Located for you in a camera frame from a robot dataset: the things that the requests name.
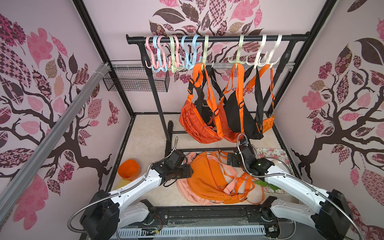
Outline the dark orange waist bag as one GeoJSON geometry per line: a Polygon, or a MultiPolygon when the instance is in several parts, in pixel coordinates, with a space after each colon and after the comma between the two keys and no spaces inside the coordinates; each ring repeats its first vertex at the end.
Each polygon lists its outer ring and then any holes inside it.
{"type": "Polygon", "coordinates": [[[201,144],[210,144],[218,142],[223,139],[223,129],[221,125],[221,119],[219,116],[219,109],[210,82],[206,66],[202,63],[198,63],[194,66],[193,76],[189,80],[188,97],[182,107],[181,116],[179,119],[180,124],[184,127],[185,131],[192,136],[196,141],[201,144]],[[195,101],[198,98],[195,87],[200,87],[203,83],[203,76],[208,78],[208,81],[203,89],[205,94],[205,100],[209,108],[213,111],[215,127],[208,126],[200,113],[198,112],[195,101]]]}

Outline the pink hook middle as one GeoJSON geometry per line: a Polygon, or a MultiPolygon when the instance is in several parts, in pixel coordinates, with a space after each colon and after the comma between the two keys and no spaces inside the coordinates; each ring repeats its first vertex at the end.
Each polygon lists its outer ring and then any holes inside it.
{"type": "Polygon", "coordinates": [[[179,54],[179,49],[180,49],[180,44],[179,44],[179,39],[177,38],[177,36],[174,36],[174,40],[175,40],[175,43],[176,43],[176,53],[175,53],[175,57],[176,57],[176,63],[175,63],[175,66],[176,66],[176,69],[178,71],[181,71],[184,69],[184,66],[181,62],[181,56],[179,54]]]}

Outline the white artificial flower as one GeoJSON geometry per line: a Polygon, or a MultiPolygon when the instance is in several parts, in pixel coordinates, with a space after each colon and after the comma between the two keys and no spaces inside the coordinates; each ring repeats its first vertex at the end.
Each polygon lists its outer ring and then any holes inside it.
{"type": "Polygon", "coordinates": [[[279,187],[272,185],[272,184],[269,184],[267,182],[261,181],[261,180],[256,181],[254,183],[255,183],[255,185],[259,185],[259,186],[263,187],[264,191],[266,191],[268,193],[274,193],[274,192],[280,190],[279,187]]]}

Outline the green hook middle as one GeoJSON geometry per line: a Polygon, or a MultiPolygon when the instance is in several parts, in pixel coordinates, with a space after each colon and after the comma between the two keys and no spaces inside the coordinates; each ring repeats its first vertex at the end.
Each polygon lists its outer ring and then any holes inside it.
{"type": "Polygon", "coordinates": [[[206,66],[207,58],[208,58],[209,37],[210,37],[209,35],[205,35],[205,38],[204,38],[203,54],[202,54],[202,59],[201,59],[201,63],[204,66],[206,66]]]}

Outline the grey aluminium beam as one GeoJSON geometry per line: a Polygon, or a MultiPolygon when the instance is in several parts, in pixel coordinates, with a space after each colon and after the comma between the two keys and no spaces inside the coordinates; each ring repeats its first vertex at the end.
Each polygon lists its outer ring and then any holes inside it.
{"type": "Polygon", "coordinates": [[[29,186],[42,164],[46,161],[49,154],[59,142],[60,138],[77,116],[81,107],[83,107],[93,90],[96,88],[97,84],[103,79],[104,75],[106,75],[109,70],[109,63],[103,63],[97,68],[81,92],[76,96],[75,100],[52,127],[48,136],[46,136],[37,146],[30,159],[23,164],[13,180],[4,189],[1,194],[1,223],[3,223],[7,218],[9,212],[16,204],[16,201],[29,186]]]}

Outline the black sling bag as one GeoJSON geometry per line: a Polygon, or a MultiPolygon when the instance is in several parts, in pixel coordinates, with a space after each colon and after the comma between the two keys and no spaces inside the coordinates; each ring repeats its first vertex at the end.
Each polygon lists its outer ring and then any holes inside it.
{"type": "MultiPolygon", "coordinates": [[[[246,78],[251,74],[252,70],[253,70],[253,68],[249,68],[248,70],[245,70],[244,82],[245,82],[246,78]]],[[[254,118],[255,118],[255,116],[253,117],[251,115],[251,113],[249,112],[249,110],[245,104],[245,114],[244,114],[245,132],[244,132],[244,134],[249,139],[260,140],[264,137],[264,133],[258,132],[254,118]]]]}

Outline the green hook left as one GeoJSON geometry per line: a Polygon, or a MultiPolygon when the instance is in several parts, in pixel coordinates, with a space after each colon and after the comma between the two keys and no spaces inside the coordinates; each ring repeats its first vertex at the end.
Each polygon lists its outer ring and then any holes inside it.
{"type": "Polygon", "coordinates": [[[175,57],[176,43],[175,43],[175,40],[174,40],[174,36],[170,36],[169,39],[170,39],[170,50],[171,50],[171,71],[173,73],[175,73],[176,71],[178,71],[176,69],[176,66],[175,66],[175,63],[176,63],[176,57],[175,57]]]}

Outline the orange plastic bowl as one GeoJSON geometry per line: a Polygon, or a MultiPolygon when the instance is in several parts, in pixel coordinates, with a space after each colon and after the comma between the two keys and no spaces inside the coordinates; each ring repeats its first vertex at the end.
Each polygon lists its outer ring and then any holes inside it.
{"type": "Polygon", "coordinates": [[[127,181],[135,180],[140,174],[140,165],[135,160],[126,160],[118,168],[118,175],[127,181]]]}

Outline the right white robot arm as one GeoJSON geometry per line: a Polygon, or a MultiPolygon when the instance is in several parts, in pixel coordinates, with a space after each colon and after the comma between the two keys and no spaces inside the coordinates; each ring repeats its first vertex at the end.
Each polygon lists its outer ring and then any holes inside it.
{"type": "Polygon", "coordinates": [[[271,158],[257,158],[255,147],[245,134],[239,134],[234,154],[240,167],[251,177],[274,185],[296,199],[300,204],[287,203],[276,197],[267,199],[266,211],[273,218],[289,219],[317,230],[327,240],[344,240],[354,228],[362,240],[364,234],[354,222],[345,196],[315,187],[287,173],[271,158]]]}

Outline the orange sling bag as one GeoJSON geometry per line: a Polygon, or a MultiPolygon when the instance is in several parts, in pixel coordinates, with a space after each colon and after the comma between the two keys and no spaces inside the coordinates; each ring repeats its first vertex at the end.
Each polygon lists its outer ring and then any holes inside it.
{"type": "Polygon", "coordinates": [[[275,110],[275,105],[274,105],[274,100],[275,100],[274,72],[273,72],[271,64],[266,64],[260,70],[258,70],[258,68],[256,68],[256,70],[257,70],[256,75],[246,84],[246,86],[244,87],[243,93],[245,94],[245,93],[248,93],[251,90],[253,90],[255,100],[257,103],[257,113],[256,113],[255,118],[254,118],[255,124],[256,124],[257,130],[259,133],[261,133],[261,132],[265,133],[266,131],[268,131],[269,129],[271,129],[273,127],[274,120],[275,120],[275,115],[274,115],[274,110],[275,110]],[[270,94],[271,94],[271,98],[272,98],[273,112],[269,118],[263,120],[263,117],[264,117],[263,109],[264,109],[265,104],[264,104],[263,98],[262,98],[260,78],[266,72],[266,70],[270,70],[270,79],[271,79],[270,94]]]}

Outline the black clothes rack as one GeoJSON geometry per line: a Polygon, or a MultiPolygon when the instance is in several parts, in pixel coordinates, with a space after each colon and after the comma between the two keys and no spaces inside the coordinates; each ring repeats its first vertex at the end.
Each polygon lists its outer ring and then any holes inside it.
{"type": "MultiPolygon", "coordinates": [[[[280,35],[266,36],[266,42],[277,41],[279,36],[280,35]]],[[[240,36],[213,36],[213,37],[209,37],[208,42],[210,42],[210,43],[239,42],[240,38],[241,38],[240,36]]],[[[149,56],[147,54],[146,47],[145,47],[146,37],[129,37],[128,35],[126,35],[126,39],[127,39],[127,43],[129,45],[137,45],[138,46],[138,48],[140,50],[140,54],[141,54],[141,62],[144,66],[145,61],[149,60],[149,56]]],[[[244,42],[260,42],[260,41],[262,41],[262,39],[263,39],[263,36],[248,35],[248,36],[245,36],[244,42]]],[[[307,32],[306,34],[282,35],[281,41],[282,42],[288,41],[289,44],[288,44],[286,50],[284,51],[281,59],[279,60],[279,65],[278,65],[277,71],[274,75],[274,84],[276,84],[278,82],[280,75],[283,72],[283,69],[288,64],[297,42],[304,42],[304,44],[303,44],[301,50],[299,51],[299,53],[298,53],[298,55],[294,61],[295,64],[294,64],[293,70],[290,71],[290,73],[288,73],[287,77],[285,78],[285,80],[283,82],[282,88],[280,88],[280,90],[278,92],[277,99],[275,100],[275,104],[276,104],[275,106],[277,106],[280,99],[282,98],[283,93],[287,89],[288,84],[293,79],[294,74],[299,69],[302,61],[304,60],[304,57],[309,52],[310,47],[312,46],[314,40],[315,40],[315,37],[311,37],[310,32],[307,32]]],[[[163,130],[165,133],[165,137],[166,137],[165,154],[168,155],[172,150],[171,147],[172,147],[172,143],[173,143],[173,140],[172,140],[173,134],[186,134],[187,132],[185,132],[185,131],[181,131],[181,132],[180,131],[179,132],[173,131],[174,124],[172,121],[169,122],[169,123],[171,123],[169,126],[166,126],[166,121],[164,118],[164,112],[162,110],[162,106],[161,106],[159,95],[158,95],[156,85],[154,82],[155,80],[153,78],[152,70],[146,70],[146,75],[148,77],[148,80],[149,80],[149,83],[151,86],[151,90],[153,93],[153,97],[154,97],[154,100],[155,100],[155,103],[157,106],[157,110],[158,110],[158,112],[157,113],[155,112],[154,114],[160,116],[160,120],[161,120],[163,130]]]]}

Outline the orange zip waist bag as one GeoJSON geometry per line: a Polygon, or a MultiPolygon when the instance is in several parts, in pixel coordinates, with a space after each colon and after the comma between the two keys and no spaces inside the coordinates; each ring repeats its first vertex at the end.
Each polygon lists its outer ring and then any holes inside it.
{"type": "Polygon", "coordinates": [[[227,86],[220,92],[219,116],[222,118],[224,137],[232,143],[240,133],[245,132],[244,75],[244,67],[234,64],[227,86]]]}

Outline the pink hook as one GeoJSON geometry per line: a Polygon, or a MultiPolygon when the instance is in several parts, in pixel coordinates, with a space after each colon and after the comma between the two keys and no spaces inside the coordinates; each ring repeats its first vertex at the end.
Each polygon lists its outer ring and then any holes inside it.
{"type": "Polygon", "coordinates": [[[150,46],[150,44],[149,44],[149,38],[150,38],[150,37],[147,37],[147,38],[146,38],[146,48],[147,48],[147,50],[148,50],[148,51],[150,52],[150,54],[151,54],[151,62],[152,62],[152,64],[149,66],[148,63],[146,63],[146,66],[147,66],[148,68],[152,68],[152,69],[154,70],[155,68],[157,68],[157,62],[155,61],[155,57],[154,57],[153,50],[152,50],[152,48],[151,48],[151,46],[150,46]]]}
{"type": "Polygon", "coordinates": [[[181,71],[184,69],[184,66],[181,62],[181,56],[179,54],[179,49],[180,49],[180,44],[179,44],[179,39],[177,38],[177,36],[174,36],[174,40],[175,40],[175,43],[176,43],[176,53],[175,53],[175,57],[176,57],[176,63],[175,63],[175,66],[176,66],[176,69],[178,71],[181,71]]]}

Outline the white hook left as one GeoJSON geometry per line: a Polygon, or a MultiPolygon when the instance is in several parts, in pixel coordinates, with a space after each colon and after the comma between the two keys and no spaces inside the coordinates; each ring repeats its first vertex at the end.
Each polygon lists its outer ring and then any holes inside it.
{"type": "Polygon", "coordinates": [[[256,69],[256,67],[263,67],[266,64],[266,63],[261,63],[261,53],[262,53],[262,50],[263,50],[266,42],[267,42],[267,35],[262,35],[262,42],[261,42],[261,45],[259,47],[259,50],[257,51],[257,55],[255,57],[255,60],[253,63],[246,61],[247,65],[254,66],[254,69],[256,69]]]}

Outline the orange bags pile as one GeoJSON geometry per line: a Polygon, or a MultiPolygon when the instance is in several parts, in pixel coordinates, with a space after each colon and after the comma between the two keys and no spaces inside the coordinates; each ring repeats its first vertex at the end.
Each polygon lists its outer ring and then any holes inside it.
{"type": "Polygon", "coordinates": [[[202,206],[250,203],[260,205],[266,198],[264,188],[239,168],[227,165],[229,153],[191,152],[184,162],[192,168],[190,178],[177,181],[181,195],[202,206]]]}

